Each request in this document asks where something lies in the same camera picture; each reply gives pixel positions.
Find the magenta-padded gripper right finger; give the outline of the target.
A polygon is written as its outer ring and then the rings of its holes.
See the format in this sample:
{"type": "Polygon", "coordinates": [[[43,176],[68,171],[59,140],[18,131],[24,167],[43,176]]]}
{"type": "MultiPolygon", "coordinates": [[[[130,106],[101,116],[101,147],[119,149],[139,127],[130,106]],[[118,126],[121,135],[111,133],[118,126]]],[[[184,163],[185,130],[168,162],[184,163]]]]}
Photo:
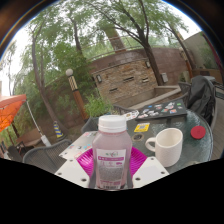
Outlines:
{"type": "Polygon", "coordinates": [[[140,150],[132,148],[126,186],[140,188],[168,175],[168,171],[154,157],[147,157],[140,150]]]}

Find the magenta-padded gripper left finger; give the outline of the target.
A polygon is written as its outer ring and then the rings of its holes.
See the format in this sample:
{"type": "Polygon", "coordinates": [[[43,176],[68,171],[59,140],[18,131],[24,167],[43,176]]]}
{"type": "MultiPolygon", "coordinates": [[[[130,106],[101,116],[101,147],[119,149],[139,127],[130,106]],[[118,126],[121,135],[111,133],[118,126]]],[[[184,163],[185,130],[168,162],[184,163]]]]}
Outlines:
{"type": "Polygon", "coordinates": [[[83,188],[96,187],[93,151],[91,149],[75,156],[70,156],[55,174],[83,188]]]}

